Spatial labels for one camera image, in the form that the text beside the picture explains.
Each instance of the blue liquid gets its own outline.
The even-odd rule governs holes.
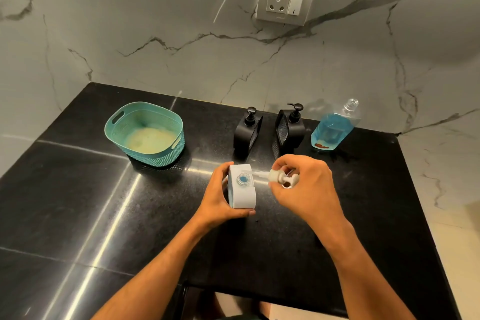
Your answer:
[[[348,118],[334,113],[327,114],[313,131],[311,145],[324,151],[334,150],[352,129],[353,125]]]

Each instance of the transparent plastic bottle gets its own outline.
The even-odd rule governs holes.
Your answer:
[[[360,122],[358,100],[351,98],[333,112],[325,114],[311,135],[311,145],[319,150],[331,151]]]

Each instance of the basket rim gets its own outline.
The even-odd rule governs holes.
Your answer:
[[[169,146],[168,148],[166,148],[166,149],[164,149],[164,150],[161,150],[160,152],[156,152],[156,153],[141,153],[141,152],[139,152],[139,151],[136,151],[136,150],[134,150],[134,149],[130,149],[130,148],[128,148],[128,147],[123,146],[122,144],[119,144],[119,143],[115,142],[114,140],[112,140],[112,139],[108,136],[108,134],[107,134],[107,127],[108,127],[111,119],[112,119],[113,117],[116,117],[117,114],[120,113],[120,111],[122,111],[123,109],[125,109],[125,107],[127,107],[127,106],[129,106],[129,105],[134,105],[134,104],[147,104],[147,105],[152,105],[152,106],[155,106],[155,107],[157,107],[157,108],[161,108],[161,109],[163,109],[163,110],[169,111],[170,113],[173,113],[174,115],[176,115],[176,116],[180,119],[180,132],[178,133],[178,135],[175,137],[175,139],[173,140],[173,142],[170,144],[170,146]],[[144,109],[137,109],[137,110],[130,111],[128,114],[126,114],[126,115],[124,115],[124,116],[121,116],[118,120],[121,120],[123,117],[126,117],[127,115],[129,115],[129,114],[131,114],[131,113],[133,113],[133,112],[136,112],[136,111],[138,111],[138,110],[144,110]],[[172,148],[171,148],[171,145],[172,145],[173,143],[175,143],[176,141],[178,141],[178,143],[179,143],[179,142],[180,142],[180,141],[179,141],[179,138],[183,135],[183,119],[182,119],[182,117],[180,117],[180,115],[178,115],[176,112],[171,111],[170,109],[164,108],[163,106],[156,105],[156,104],[152,104],[151,102],[147,102],[147,101],[133,101],[133,102],[129,102],[128,104],[123,105],[121,108],[119,108],[116,112],[114,112],[114,113],[106,120],[105,126],[104,126],[104,128],[103,128],[103,133],[105,134],[105,137],[107,137],[107,139],[108,139],[109,141],[111,141],[113,144],[115,144],[115,145],[118,146],[118,147],[125,148],[126,150],[129,150],[129,151],[132,151],[132,152],[136,152],[136,153],[142,154],[142,155],[147,156],[147,157],[148,157],[148,156],[154,156],[154,155],[156,155],[156,154],[165,152],[165,151],[167,151],[167,150],[170,150],[171,152],[173,152],[173,150],[174,150],[175,148],[172,149]]]

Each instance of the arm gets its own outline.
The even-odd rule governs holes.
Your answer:
[[[350,320],[415,320],[380,273],[345,218],[332,172],[322,160],[287,154],[273,170],[295,168],[299,182],[291,189],[269,183],[280,204],[304,219],[332,257]]]
[[[124,285],[93,316],[92,320],[159,320],[177,286],[185,261],[199,240],[224,221],[255,214],[255,210],[233,209],[225,201],[222,180],[229,166],[215,169],[195,215],[172,241]]]

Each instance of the black soap dispenser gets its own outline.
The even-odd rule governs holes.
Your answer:
[[[247,112],[243,114],[242,119],[235,129],[235,134],[233,135],[233,148],[235,154],[240,157],[246,157],[248,155],[258,137],[258,133],[260,132],[264,117],[261,116],[259,118],[255,116],[256,113],[257,109],[250,106],[247,109]]]
[[[303,125],[302,115],[300,111],[303,110],[302,104],[292,104],[293,109],[280,110],[275,121],[276,135],[280,149],[292,150],[298,148],[305,136],[305,126]]]

